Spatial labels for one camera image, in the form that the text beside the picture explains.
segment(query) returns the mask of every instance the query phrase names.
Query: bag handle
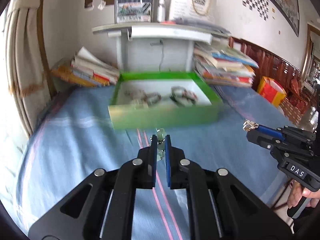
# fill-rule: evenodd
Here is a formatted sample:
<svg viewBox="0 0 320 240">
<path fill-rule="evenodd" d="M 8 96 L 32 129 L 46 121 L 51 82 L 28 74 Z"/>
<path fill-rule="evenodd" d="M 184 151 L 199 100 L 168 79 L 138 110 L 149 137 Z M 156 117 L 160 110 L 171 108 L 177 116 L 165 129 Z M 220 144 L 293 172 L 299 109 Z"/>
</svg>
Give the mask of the bag handle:
<svg viewBox="0 0 320 240">
<path fill-rule="evenodd" d="M 207 9 L 204 11 L 204 13 L 199 13 L 198 12 L 198 10 L 196 9 L 196 7 L 195 7 L 195 3 L 194 3 L 194 1 L 193 0 L 191 0 L 191 2 L 192 2 L 192 7 L 193 7 L 193 9 L 195 10 L 195 12 L 196 12 L 196 14 L 198 14 L 198 15 L 200 15 L 200 16 L 207 16 L 208 15 L 208 12 L 209 12 L 209 9 L 210 9 L 210 7 L 211 7 L 211 0 L 208 0 L 208 7 L 207 7 Z"/>
</svg>

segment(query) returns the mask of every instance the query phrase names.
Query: curtain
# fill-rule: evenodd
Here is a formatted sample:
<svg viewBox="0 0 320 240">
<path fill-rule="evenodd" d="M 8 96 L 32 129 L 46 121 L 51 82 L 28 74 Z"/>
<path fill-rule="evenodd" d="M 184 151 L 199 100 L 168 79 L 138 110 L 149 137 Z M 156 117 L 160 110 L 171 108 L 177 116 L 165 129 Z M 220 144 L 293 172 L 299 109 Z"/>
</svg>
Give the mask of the curtain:
<svg viewBox="0 0 320 240">
<path fill-rule="evenodd" d="M 28 136 L 56 93 L 44 50 L 42 6 L 43 0 L 11 0 L 4 32 L 8 89 Z"/>
</svg>

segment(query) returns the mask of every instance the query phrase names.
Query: red and yellow bag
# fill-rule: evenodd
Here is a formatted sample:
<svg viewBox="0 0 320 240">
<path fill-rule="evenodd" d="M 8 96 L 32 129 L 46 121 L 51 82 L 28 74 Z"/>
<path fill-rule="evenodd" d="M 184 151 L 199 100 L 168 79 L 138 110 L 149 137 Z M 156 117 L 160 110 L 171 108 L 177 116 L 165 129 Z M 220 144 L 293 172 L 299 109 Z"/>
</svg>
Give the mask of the red and yellow bag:
<svg viewBox="0 0 320 240">
<path fill-rule="evenodd" d="M 257 92 L 275 107 L 278 107 L 287 93 L 273 78 L 262 77 Z"/>
</svg>

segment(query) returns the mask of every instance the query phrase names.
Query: checkered wall sticker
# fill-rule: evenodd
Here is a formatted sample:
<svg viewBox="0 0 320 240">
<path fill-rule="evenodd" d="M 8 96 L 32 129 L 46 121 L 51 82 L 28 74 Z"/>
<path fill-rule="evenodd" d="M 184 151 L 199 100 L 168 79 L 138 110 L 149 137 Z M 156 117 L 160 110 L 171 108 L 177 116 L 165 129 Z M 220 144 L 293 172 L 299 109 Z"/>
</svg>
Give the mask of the checkered wall sticker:
<svg viewBox="0 0 320 240">
<path fill-rule="evenodd" d="M 267 0 L 242 0 L 242 4 L 248 7 L 251 11 L 257 10 L 260 17 L 265 21 L 268 19 L 269 2 Z"/>
</svg>

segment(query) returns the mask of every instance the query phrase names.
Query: metal screw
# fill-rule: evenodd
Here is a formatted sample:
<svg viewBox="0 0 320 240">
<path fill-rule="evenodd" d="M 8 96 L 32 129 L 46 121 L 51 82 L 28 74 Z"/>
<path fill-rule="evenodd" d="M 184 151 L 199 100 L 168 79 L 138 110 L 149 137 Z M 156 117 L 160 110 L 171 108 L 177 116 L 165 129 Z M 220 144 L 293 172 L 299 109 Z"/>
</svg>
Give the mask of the metal screw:
<svg viewBox="0 0 320 240">
<path fill-rule="evenodd" d="M 182 159 L 182 160 L 180 161 L 180 164 L 181 164 L 182 166 L 188 166 L 188 165 L 190 164 L 190 161 L 189 161 L 188 159 Z"/>
<path fill-rule="evenodd" d="M 132 161 L 132 163 L 133 163 L 133 165 L 135 165 L 135 166 L 139 166 L 139 165 L 141 165 L 141 164 L 143 163 L 143 161 L 142 161 L 142 159 L 137 158 L 137 159 L 134 159 L 134 160 Z"/>
<path fill-rule="evenodd" d="M 96 169 L 94 171 L 94 174 L 97 176 L 97 177 L 101 177 L 103 174 L 104 174 L 104 169 Z"/>
<path fill-rule="evenodd" d="M 228 171 L 226 169 L 224 169 L 224 168 L 218 169 L 218 174 L 220 176 L 227 176 L 228 175 Z"/>
</svg>

